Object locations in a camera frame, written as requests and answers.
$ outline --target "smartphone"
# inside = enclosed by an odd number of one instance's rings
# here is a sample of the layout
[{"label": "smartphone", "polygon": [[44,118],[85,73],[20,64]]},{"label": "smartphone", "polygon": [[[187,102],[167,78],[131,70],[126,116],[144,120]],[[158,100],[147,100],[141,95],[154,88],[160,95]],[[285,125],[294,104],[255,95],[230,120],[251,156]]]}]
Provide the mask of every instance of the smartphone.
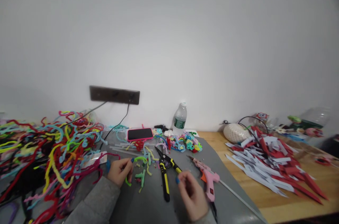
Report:
[{"label": "smartphone", "polygon": [[127,141],[148,140],[152,138],[153,132],[151,128],[135,129],[127,132]]}]

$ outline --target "gray sleeve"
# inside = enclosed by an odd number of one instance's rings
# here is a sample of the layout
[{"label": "gray sleeve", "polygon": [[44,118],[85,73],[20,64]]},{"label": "gray sleeve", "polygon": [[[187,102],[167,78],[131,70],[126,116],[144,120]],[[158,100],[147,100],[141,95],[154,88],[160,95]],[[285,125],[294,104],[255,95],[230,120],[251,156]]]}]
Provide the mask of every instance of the gray sleeve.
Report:
[{"label": "gray sleeve", "polygon": [[194,224],[216,224],[211,210],[208,210],[208,213],[204,217],[192,223]]},{"label": "gray sleeve", "polygon": [[102,176],[87,197],[69,215],[65,224],[109,223],[119,194],[119,187]]}]

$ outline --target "wall outlet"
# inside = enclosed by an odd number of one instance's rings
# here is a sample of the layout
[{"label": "wall outlet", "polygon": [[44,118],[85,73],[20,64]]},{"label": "wall outlet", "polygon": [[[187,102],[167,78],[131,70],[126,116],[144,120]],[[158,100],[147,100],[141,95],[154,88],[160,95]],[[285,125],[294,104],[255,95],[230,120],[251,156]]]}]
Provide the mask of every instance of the wall outlet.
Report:
[{"label": "wall outlet", "polygon": [[94,101],[108,101],[125,104],[130,103],[133,105],[139,104],[140,91],[90,86],[89,92],[91,100]]}]

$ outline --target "right hand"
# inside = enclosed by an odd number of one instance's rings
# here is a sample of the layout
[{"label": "right hand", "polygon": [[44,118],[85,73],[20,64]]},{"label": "right hand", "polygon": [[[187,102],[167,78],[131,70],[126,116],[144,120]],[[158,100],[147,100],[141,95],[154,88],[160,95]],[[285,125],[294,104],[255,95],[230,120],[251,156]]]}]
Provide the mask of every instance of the right hand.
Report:
[{"label": "right hand", "polygon": [[202,187],[189,171],[178,175],[179,191],[183,198],[191,222],[195,222],[208,212],[207,200]]}]

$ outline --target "phone screen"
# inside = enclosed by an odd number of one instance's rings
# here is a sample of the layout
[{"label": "phone screen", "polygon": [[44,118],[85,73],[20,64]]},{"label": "phone screen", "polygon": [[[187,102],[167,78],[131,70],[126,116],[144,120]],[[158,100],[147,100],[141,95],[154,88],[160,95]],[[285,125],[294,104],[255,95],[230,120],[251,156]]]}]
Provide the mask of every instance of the phone screen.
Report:
[{"label": "phone screen", "polygon": [[152,130],[150,128],[147,129],[136,129],[128,131],[128,140],[137,140],[153,137]]}]

